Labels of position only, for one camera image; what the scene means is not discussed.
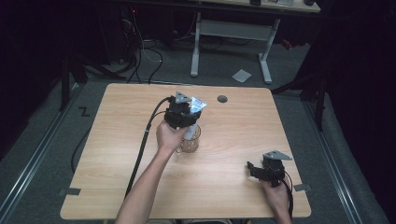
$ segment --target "small round object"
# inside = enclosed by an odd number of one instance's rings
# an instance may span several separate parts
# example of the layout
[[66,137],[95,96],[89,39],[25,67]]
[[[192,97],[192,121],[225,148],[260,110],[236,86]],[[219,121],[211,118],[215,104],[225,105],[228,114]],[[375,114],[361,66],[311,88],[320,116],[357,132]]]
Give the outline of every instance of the small round object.
[[304,3],[309,6],[312,7],[315,3],[315,0],[304,0]]
[[227,98],[227,96],[225,96],[225,95],[220,95],[220,96],[218,96],[218,101],[220,102],[220,103],[227,103],[227,101],[228,101],[228,98]]

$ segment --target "table leg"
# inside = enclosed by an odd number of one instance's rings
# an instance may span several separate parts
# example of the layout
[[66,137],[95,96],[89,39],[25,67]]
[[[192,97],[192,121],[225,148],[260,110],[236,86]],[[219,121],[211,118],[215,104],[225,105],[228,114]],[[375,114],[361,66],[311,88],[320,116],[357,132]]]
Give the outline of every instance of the table leg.
[[192,77],[198,77],[200,33],[201,33],[201,13],[197,12],[197,22],[195,27],[195,44],[194,44],[194,51],[192,53],[192,62],[191,62]]
[[259,54],[260,65],[262,66],[262,75],[264,76],[264,82],[267,84],[272,83],[271,74],[270,74],[270,71],[268,69],[268,64],[267,64],[267,57],[270,52],[271,46],[274,42],[274,38],[275,38],[277,27],[279,26],[279,23],[280,23],[280,19],[275,20],[274,25],[271,29],[271,33],[268,38],[267,44],[265,46],[264,53]]

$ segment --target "floor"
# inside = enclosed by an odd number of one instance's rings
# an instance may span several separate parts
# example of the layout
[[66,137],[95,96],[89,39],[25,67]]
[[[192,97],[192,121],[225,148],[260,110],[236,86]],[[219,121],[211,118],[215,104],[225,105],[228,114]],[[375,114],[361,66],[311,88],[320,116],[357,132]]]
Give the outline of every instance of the floor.
[[[159,42],[145,42],[139,78],[134,75],[130,83],[146,82],[161,65],[152,76],[152,85],[176,83],[272,90],[294,79],[309,51],[309,45],[294,49],[273,45],[268,57],[273,83],[267,85],[263,82],[257,58],[262,46],[259,41],[234,39],[222,43],[203,42],[200,74],[190,77],[192,45],[188,39],[178,41],[172,48]],[[161,53],[162,63],[158,62],[160,55],[151,49]],[[115,71],[123,64],[106,67]],[[252,75],[245,82],[233,79],[241,69]],[[122,75],[128,78],[132,71]],[[126,80],[89,74],[86,85],[73,85],[72,82],[71,104],[64,112],[59,111],[61,85],[55,86],[29,120],[20,139],[0,162],[1,223],[104,223],[103,220],[63,220],[59,212],[64,190],[73,177],[72,167],[78,164],[86,132],[94,121],[106,85]],[[315,102],[301,102],[298,93],[286,91],[274,95],[301,178],[310,188],[306,194],[312,214],[295,218],[293,222],[388,223],[349,152],[330,99],[326,98],[325,103],[324,131],[319,132],[312,121]],[[274,223],[271,218],[255,218],[252,222]]]

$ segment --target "wooden table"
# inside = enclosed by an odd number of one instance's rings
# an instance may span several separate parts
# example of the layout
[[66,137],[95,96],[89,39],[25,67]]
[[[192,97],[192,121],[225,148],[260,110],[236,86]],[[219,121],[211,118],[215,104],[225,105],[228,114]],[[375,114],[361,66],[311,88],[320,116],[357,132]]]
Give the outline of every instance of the wooden table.
[[[70,188],[64,219],[115,218],[124,199],[140,143],[155,106],[181,91],[208,103],[199,125],[196,152],[175,153],[158,187],[150,218],[272,217],[258,179],[247,161],[261,167],[262,154],[279,150],[291,155],[274,99],[264,88],[110,84],[99,107]],[[225,95],[228,102],[218,102]],[[169,106],[164,103],[159,111]],[[136,179],[157,150],[152,123]],[[283,162],[293,184],[301,184],[294,161]],[[311,209],[303,191],[294,192],[295,217]]]

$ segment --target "white desk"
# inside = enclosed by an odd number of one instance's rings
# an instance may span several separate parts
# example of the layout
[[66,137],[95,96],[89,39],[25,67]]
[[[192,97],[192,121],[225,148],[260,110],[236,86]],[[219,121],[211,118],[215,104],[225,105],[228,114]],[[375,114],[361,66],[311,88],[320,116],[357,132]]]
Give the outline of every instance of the white desk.
[[[220,3],[220,4],[232,4],[241,7],[253,7],[249,0],[201,0],[201,2],[207,3]],[[298,11],[302,13],[314,12],[319,13],[320,8],[317,4],[309,7],[304,4],[303,0],[294,0],[291,6],[284,6],[275,2],[263,2],[260,6],[267,9],[275,10],[288,10]],[[267,84],[272,83],[271,74],[268,69],[267,57],[276,36],[277,27],[280,20],[275,20],[272,26],[252,25],[246,23],[227,22],[227,21],[210,21],[201,20],[201,13],[197,13],[196,29],[195,29],[195,43],[194,51],[192,53],[191,62],[191,76],[197,77],[199,70],[199,41],[201,35],[216,35],[233,38],[244,38],[266,41],[266,45],[263,52],[259,54],[259,62],[262,67],[262,75],[264,81]]]

